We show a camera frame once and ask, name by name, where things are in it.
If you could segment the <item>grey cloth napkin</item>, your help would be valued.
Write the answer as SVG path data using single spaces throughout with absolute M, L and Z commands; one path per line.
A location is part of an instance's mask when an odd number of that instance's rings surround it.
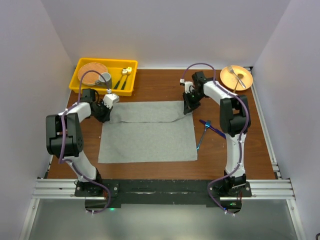
M 119 102 L 102 125 L 98 163 L 198 159 L 192 114 L 183 101 Z

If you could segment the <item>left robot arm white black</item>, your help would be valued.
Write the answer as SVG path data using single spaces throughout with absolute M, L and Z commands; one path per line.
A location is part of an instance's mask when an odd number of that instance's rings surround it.
M 87 88 L 69 108 L 45 118 L 47 152 L 56 156 L 59 164 L 67 163 L 92 196 L 99 196 L 104 190 L 104 184 L 99 171 L 84 152 L 81 122 L 90 117 L 100 123 L 109 121 L 111 111 L 119 99 L 110 90 L 103 98 L 99 98 L 96 90 Z

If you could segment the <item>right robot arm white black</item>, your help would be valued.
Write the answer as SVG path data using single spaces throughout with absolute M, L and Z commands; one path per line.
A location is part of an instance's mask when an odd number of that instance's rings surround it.
M 205 77 L 202 71 L 194 73 L 192 79 L 179 80 L 179 84 L 184 86 L 183 113 L 187 115 L 197 109 L 203 98 L 219 104 L 219 124 L 227 143 L 227 163 L 224 177 L 218 180 L 223 182 L 223 192 L 233 197 L 246 184 L 244 145 L 251 124 L 248 99 L 227 90 L 213 77 Z

